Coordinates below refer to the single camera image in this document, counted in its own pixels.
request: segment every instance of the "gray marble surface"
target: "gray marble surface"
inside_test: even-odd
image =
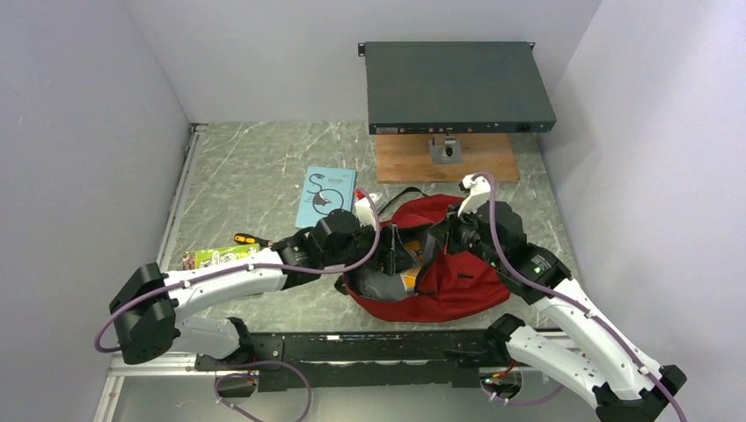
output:
[[[280,239],[293,234],[306,168],[357,170],[357,185],[383,193],[382,201],[411,184],[378,184],[375,136],[362,121],[210,124],[202,138],[170,269],[185,251],[230,246],[235,232]],[[523,218],[531,242],[575,265],[544,163],[533,135],[511,138],[521,179],[502,183],[498,199]],[[463,196],[455,183],[416,185],[425,193]],[[554,326],[522,300],[509,300],[444,324],[387,323],[333,288],[335,277],[267,295],[237,298],[205,311],[211,318],[241,317],[251,331],[390,331],[486,328],[505,312],[536,327]]]

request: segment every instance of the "red bag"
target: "red bag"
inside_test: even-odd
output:
[[[464,200],[433,195],[403,204],[388,222],[399,229],[426,228],[441,222],[449,205]],[[469,252],[454,255],[437,252],[432,265],[418,275],[417,295],[400,301],[377,301],[361,297],[351,288],[354,274],[343,276],[347,293],[373,317],[392,322],[441,323],[468,317],[505,302],[510,292],[497,272]]]

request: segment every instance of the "blue book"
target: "blue book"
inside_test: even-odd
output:
[[[309,167],[301,191],[296,227],[315,226],[335,209],[352,210],[354,195],[354,170]]]

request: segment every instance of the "purple cable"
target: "purple cable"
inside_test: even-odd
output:
[[[489,219],[490,219],[490,232],[492,234],[492,240],[495,245],[495,250],[497,251],[498,256],[500,256],[500,262],[502,262],[503,265],[508,269],[508,272],[513,275],[513,277],[516,277],[516,279],[526,286],[529,286],[531,288],[534,288],[542,293],[545,293],[547,295],[553,295],[555,297],[559,297],[561,300],[575,306],[577,309],[582,311],[583,314],[588,314],[590,312],[590,309],[586,308],[582,303],[576,301],[575,299],[563,295],[560,292],[557,292],[555,290],[552,290],[548,287],[542,286],[534,281],[531,281],[525,277],[523,277],[522,274],[520,274],[509,262],[508,258],[505,256],[505,252],[500,247],[500,238],[497,236],[497,224],[495,223],[494,219],[494,202],[495,202],[495,192],[497,190],[494,182],[494,177],[491,173],[488,173],[486,171],[481,171],[479,173],[475,173],[472,179],[477,177],[483,177],[487,180],[487,183],[490,185],[490,196],[489,196]],[[603,318],[599,316],[593,316],[592,319],[596,321],[599,325],[601,325],[613,338],[614,340],[619,343],[619,345],[624,349],[624,351],[629,355],[630,359],[632,359],[632,362],[634,362],[637,367],[644,367],[645,364],[642,363],[642,360],[637,357],[637,353],[635,353],[632,348],[624,341],[623,338],[617,333],[611,326],[606,323],[606,321],[603,320]],[[666,397],[666,399],[671,403],[671,407],[674,408],[674,410],[677,413],[677,416],[681,422],[686,422],[686,416],[684,415],[684,410],[679,405],[678,401],[674,398],[674,396],[671,394],[669,389],[666,388],[663,383],[655,378],[655,375],[653,373],[648,372],[647,378],[657,387],[661,393]]]
[[[482,391],[484,391],[485,394],[487,394],[490,397],[490,399],[492,399],[492,393],[490,393],[489,391],[487,391],[487,389],[485,388],[484,384],[482,384],[480,387],[482,388]],[[544,404],[544,403],[547,403],[549,401],[552,401],[556,396],[560,395],[560,393],[562,392],[563,389],[565,389],[565,387],[563,387],[560,384],[559,387],[557,387],[556,389],[554,389],[554,391],[551,392],[551,393],[549,393],[549,395],[547,395],[546,397],[538,398],[536,400],[528,400],[528,401],[525,401],[525,402],[516,402],[516,401],[513,401],[513,400],[508,400],[507,398],[502,398],[502,397],[498,397],[498,396],[495,396],[495,398],[500,399],[503,404],[508,405],[508,406],[535,406],[537,404]]]
[[[122,314],[124,314],[128,310],[134,308],[136,305],[144,301],[147,301],[151,297],[162,295],[163,293],[168,293],[172,290],[176,290],[177,288],[183,288],[187,281],[191,284],[202,283],[204,281],[212,280],[215,277],[219,277],[221,275],[236,273],[239,271],[250,271],[251,268],[253,269],[261,269],[261,268],[279,269],[279,270],[285,270],[285,271],[293,271],[296,273],[308,273],[308,274],[338,274],[338,273],[346,273],[348,271],[352,271],[355,268],[364,265],[366,262],[368,262],[368,259],[370,259],[370,257],[372,257],[374,253],[376,253],[376,248],[378,247],[378,241],[381,239],[381,221],[378,218],[378,210],[376,209],[376,203],[373,202],[372,198],[370,198],[370,195],[368,194],[368,192],[362,188],[357,188],[357,190],[360,193],[362,193],[362,195],[368,200],[370,204],[370,209],[373,211],[373,219],[376,224],[375,225],[376,233],[373,236],[373,245],[370,247],[370,251],[368,251],[368,253],[365,254],[364,257],[362,257],[359,261],[355,262],[354,264],[350,266],[345,266],[342,268],[329,269],[329,270],[317,270],[313,268],[303,268],[301,266],[286,266],[284,264],[269,264],[269,263],[243,264],[241,266],[231,266],[228,268],[224,268],[214,273],[203,274],[203,275],[194,277],[190,280],[182,280],[182,281],[179,281],[178,283],[171,284],[170,286],[159,287],[155,290],[152,290],[146,293],[145,295],[137,296],[135,299],[122,305],[121,308],[117,309],[111,316],[109,316],[109,318],[107,318],[106,321],[104,322],[104,325],[99,329],[99,332],[96,333],[96,338],[93,340],[93,347],[95,347],[96,350],[100,353],[119,352],[121,350],[121,347],[118,347],[118,346],[103,347],[101,345],[101,338],[104,337],[104,333],[109,328],[109,326],[113,324],[113,322],[118,317],[120,317]]]
[[[225,363],[221,362],[220,360],[216,360],[216,361],[218,363],[221,363],[221,364],[225,365]],[[305,409],[304,409],[303,413],[301,413],[301,416],[298,419],[296,419],[296,422],[302,421],[308,415],[308,411],[311,409],[311,383],[308,382],[308,378],[306,378],[305,375],[303,375],[303,373],[300,370],[298,370],[297,367],[294,367],[294,366],[290,365],[289,363],[285,363],[285,362],[282,362],[282,361],[279,361],[279,360],[260,360],[258,362],[246,363],[244,365],[229,365],[228,367],[231,368],[231,369],[240,369],[242,367],[247,367],[247,368],[249,368],[249,370],[251,370],[251,368],[253,368],[253,367],[264,367],[266,365],[280,365],[282,367],[286,367],[287,369],[295,372],[296,375],[298,375],[298,377],[301,379],[301,381],[303,381],[303,383],[305,385],[305,389],[308,392],[308,400],[306,400]],[[217,381],[215,381],[215,388],[214,388],[215,397],[217,397],[217,402],[218,403],[225,404],[227,407],[231,408],[234,411],[237,411],[241,415],[243,415],[243,416],[245,416],[245,417],[253,420],[254,422],[262,422],[261,419],[256,418],[255,416],[253,416],[248,411],[245,411],[244,409],[236,406],[235,404],[229,402],[228,400],[225,400],[224,398],[220,397],[220,392],[218,391],[218,387],[220,386],[220,383],[223,382],[223,380],[226,380],[228,378],[237,378],[239,376],[243,377],[243,376],[247,376],[247,375],[248,374],[244,374],[244,373],[241,373],[241,372],[234,372],[232,374],[223,375],[220,378],[218,378]]]

